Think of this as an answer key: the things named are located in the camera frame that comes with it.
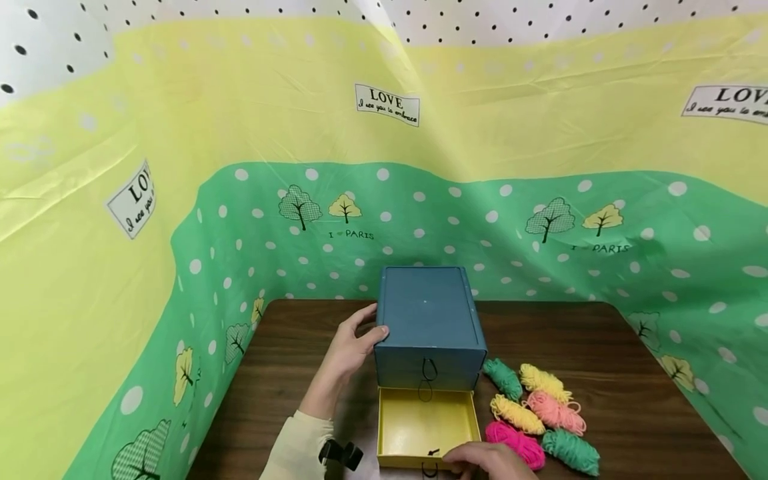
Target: person's right hand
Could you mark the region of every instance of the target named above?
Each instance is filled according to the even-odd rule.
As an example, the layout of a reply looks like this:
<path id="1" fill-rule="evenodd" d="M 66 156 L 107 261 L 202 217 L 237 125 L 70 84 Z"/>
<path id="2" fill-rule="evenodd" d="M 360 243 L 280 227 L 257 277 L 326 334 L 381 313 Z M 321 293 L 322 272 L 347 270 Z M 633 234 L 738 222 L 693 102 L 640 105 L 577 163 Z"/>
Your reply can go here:
<path id="1" fill-rule="evenodd" d="M 477 467 L 491 480 L 538 480 L 518 454 L 503 443 L 467 442 L 446 453 L 442 460 L 453 465 L 460 480 L 470 480 Z"/>

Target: beige sleeve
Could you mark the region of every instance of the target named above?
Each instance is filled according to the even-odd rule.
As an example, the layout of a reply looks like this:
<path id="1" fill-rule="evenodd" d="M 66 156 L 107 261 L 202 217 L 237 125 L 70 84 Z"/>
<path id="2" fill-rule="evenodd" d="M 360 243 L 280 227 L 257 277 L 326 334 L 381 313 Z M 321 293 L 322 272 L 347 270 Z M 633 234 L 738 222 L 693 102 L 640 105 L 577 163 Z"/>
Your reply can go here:
<path id="1" fill-rule="evenodd" d="M 323 480 L 326 467 L 317 456 L 332 436 L 333 422 L 297 410 L 280 430 L 260 480 Z"/>

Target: pink yarn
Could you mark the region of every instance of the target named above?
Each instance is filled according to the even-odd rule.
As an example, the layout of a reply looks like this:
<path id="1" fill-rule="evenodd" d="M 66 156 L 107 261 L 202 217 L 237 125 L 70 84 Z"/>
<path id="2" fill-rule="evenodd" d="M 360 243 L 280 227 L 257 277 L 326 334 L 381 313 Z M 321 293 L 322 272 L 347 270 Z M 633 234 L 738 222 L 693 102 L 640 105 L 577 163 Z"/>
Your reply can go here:
<path id="1" fill-rule="evenodd" d="M 536 390 L 528 396 L 525 404 L 547 426 L 568 430 L 576 436 L 582 436 L 587 431 L 587 423 L 578 414 L 581 406 L 576 402 L 563 405 L 543 390 Z M 571 405 L 576 405 L 577 408 L 571 409 Z"/>
<path id="2" fill-rule="evenodd" d="M 529 436 L 515 430 L 514 427 L 496 420 L 485 427 L 485 438 L 490 443 L 503 443 L 523 459 L 531 470 L 544 468 L 544 450 Z"/>

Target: white label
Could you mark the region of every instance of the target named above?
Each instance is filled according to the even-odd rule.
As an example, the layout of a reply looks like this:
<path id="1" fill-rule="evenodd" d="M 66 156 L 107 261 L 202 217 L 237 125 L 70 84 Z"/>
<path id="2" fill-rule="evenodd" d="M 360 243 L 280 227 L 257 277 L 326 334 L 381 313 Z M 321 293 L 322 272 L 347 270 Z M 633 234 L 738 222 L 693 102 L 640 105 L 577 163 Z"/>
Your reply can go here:
<path id="1" fill-rule="evenodd" d="M 719 117 L 768 124 L 768 87 L 701 85 L 694 88 L 684 117 Z"/>
<path id="2" fill-rule="evenodd" d="M 155 208 L 154 182 L 146 160 L 133 178 L 107 202 L 107 208 L 131 240 L 136 238 Z"/>
<path id="3" fill-rule="evenodd" d="M 376 114 L 397 118 L 400 121 L 419 126 L 419 99 L 400 97 L 388 91 L 355 84 L 357 111 L 372 111 Z"/>

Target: yarn skein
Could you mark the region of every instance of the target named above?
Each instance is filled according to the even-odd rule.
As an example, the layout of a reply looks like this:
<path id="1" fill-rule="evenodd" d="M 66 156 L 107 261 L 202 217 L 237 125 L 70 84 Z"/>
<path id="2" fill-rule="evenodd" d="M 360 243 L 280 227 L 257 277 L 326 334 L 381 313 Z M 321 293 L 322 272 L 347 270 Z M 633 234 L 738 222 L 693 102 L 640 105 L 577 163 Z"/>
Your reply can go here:
<path id="1" fill-rule="evenodd" d="M 544 468 L 546 457 L 544 450 L 529 436 L 515 430 L 510 425 L 496 420 L 485 427 L 485 439 L 490 443 L 503 443 L 507 445 L 525 464 L 534 472 Z"/>
<path id="2" fill-rule="evenodd" d="M 528 396 L 525 403 L 548 427 L 565 429 L 577 436 L 582 436 L 587 431 L 587 423 L 578 414 L 581 411 L 581 405 L 577 402 L 563 405 L 544 390 L 535 390 Z M 572 409 L 571 405 L 576 405 L 576 409 Z"/>
<path id="3" fill-rule="evenodd" d="M 568 403 L 574 398 L 558 377 L 539 370 L 530 363 L 520 365 L 520 381 L 529 392 L 544 390 L 560 403 Z"/>
<path id="4" fill-rule="evenodd" d="M 541 440 L 541 447 L 574 470 L 593 477 L 599 475 L 600 454 L 592 445 L 572 433 L 563 429 L 548 430 Z"/>
<path id="5" fill-rule="evenodd" d="M 525 433 L 541 435 L 546 428 L 535 413 L 497 394 L 491 400 L 491 412 L 499 420 L 504 419 Z"/>
<path id="6" fill-rule="evenodd" d="M 487 359 L 482 364 L 482 371 L 491 378 L 498 389 L 510 400 L 517 402 L 523 394 L 518 374 L 500 359 Z"/>

